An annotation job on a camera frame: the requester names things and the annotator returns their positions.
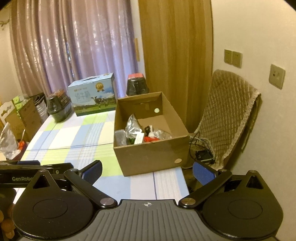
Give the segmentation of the clear plastic box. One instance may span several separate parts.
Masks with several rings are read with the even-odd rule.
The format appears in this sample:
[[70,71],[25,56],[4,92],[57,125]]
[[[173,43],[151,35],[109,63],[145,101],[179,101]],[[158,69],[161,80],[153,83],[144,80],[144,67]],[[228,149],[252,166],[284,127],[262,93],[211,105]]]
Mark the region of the clear plastic box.
[[117,130],[114,132],[115,143],[117,147],[126,146],[126,133],[125,130]]

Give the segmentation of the silver foil bag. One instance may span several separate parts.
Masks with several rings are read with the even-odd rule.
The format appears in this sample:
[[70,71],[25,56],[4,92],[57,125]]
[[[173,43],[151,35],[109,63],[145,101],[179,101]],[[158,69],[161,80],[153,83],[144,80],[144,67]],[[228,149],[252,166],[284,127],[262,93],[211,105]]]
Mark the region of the silver foil bag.
[[126,138],[129,140],[129,142],[131,144],[134,144],[135,139],[137,137],[138,133],[142,133],[142,127],[140,126],[137,118],[135,117],[134,114],[132,114],[128,120],[127,120],[127,124],[125,127],[125,134],[126,134]]

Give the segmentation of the red snack packet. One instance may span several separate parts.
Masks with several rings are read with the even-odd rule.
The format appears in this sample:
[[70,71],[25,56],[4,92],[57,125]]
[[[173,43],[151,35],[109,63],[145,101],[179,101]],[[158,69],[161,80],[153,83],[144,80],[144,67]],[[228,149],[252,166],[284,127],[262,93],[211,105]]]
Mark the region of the red snack packet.
[[159,138],[157,138],[157,137],[149,137],[149,136],[144,137],[144,142],[145,143],[154,142],[154,141],[159,141]]

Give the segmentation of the white power adapter plug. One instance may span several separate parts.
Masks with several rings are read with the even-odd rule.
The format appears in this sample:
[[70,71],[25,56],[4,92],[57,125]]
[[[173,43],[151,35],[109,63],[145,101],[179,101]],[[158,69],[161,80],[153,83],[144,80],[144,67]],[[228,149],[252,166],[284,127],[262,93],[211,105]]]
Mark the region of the white power adapter plug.
[[134,144],[135,145],[142,144],[143,141],[144,141],[144,133],[143,132],[137,132]]

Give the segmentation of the white crumpled plastic bag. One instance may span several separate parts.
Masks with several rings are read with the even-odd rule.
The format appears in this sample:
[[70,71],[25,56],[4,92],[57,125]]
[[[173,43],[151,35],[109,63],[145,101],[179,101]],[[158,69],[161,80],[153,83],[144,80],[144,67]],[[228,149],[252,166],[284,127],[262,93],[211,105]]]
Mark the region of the white crumpled plastic bag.
[[10,123],[6,123],[1,132],[0,150],[1,153],[3,153],[3,155],[9,160],[12,160],[21,152],[19,150],[18,142],[11,130]]

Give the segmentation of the checked tablecloth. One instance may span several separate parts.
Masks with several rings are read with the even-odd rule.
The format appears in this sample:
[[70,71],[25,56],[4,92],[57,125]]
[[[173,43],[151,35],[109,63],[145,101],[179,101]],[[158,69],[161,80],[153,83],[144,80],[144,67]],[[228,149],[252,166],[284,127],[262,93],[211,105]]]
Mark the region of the checked tablecloth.
[[125,177],[113,150],[114,111],[77,116],[57,123],[49,116],[30,141],[22,161],[42,165],[71,163],[82,169],[94,160],[103,172],[94,186],[117,201],[122,199],[175,199],[189,191],[181,168]]

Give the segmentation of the brown cardboard cartons stack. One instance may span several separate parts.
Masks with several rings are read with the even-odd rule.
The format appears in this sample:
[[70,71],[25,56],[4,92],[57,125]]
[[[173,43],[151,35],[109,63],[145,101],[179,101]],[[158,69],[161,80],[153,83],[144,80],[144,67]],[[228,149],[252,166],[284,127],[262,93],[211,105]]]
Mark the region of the brown cardboard cartons stack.
[[43,92],[33,96],[18,95],[1,104],[1,125],[9,123],[17,140],[31,141],[47,118]]

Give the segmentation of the brown cardboard box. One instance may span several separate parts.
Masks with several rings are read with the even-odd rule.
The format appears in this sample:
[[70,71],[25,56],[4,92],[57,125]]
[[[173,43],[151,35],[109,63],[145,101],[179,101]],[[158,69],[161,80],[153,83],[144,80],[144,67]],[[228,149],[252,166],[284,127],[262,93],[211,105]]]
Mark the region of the brown cardboard box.
[[186,163],[189,133],[162,92],[121,98],[117,101],[114,130],[125,130],[128,118],[134,114],[144,136],[159,141],[117,147],[115,151],[124,176],[175,168]]

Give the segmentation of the dark green wrapped container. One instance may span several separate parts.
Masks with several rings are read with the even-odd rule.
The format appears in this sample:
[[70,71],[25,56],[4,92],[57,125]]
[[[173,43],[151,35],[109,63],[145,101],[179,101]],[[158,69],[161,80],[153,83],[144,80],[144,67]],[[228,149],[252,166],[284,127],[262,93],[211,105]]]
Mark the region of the dark green wrapped container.
[[47,112],[55,122],[64,121],[72,112],[72,102],[65,90],[59,89],[47,98]]

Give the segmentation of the quilted chair cover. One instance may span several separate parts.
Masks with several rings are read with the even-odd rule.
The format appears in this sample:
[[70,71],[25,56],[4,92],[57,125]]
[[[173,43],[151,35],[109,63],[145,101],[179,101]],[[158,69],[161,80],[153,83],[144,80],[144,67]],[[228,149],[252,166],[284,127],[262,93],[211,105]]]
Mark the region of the quilted chair cover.
[[243,77],[217,69],[212,75],[210,92],[202,119],[196,129],[211,144],[215,170],[226,166],[260,96],[258,89]]

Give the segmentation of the milk carton gift box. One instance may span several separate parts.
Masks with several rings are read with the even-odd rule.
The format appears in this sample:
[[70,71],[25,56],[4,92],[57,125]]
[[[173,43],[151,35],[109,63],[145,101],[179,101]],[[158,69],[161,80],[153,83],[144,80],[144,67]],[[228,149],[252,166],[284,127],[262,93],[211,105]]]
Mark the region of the milk carton gift box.
[[67,87],[77,116],[115,110],[117,89],[113,73],[76,80]]

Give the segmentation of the brown wooden door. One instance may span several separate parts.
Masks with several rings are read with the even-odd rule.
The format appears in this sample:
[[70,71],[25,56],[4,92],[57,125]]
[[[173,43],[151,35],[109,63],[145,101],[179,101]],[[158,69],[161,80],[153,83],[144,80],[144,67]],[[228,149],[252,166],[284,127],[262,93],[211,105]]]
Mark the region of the brown wooden door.
[[198,127],[213,71],[211,1],[139,1],[145,75],[188,132]]

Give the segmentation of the double wall switch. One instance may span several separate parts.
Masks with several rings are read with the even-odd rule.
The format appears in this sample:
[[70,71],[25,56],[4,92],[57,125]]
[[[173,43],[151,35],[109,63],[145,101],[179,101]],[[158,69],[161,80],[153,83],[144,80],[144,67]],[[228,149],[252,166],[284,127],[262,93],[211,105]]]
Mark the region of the double wall switch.
[[224,62],[237,68],[242,67],[243,54],[236,51],[224,50]]

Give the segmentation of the wall socket plate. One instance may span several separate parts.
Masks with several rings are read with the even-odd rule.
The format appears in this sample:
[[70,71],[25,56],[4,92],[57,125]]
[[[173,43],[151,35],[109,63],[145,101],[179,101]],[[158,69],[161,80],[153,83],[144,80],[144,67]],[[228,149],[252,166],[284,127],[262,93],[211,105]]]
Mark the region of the wall socket plate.
[[271,64],[269,73],[269,83],[282,90],[285,79],[285,70],[281,67]]

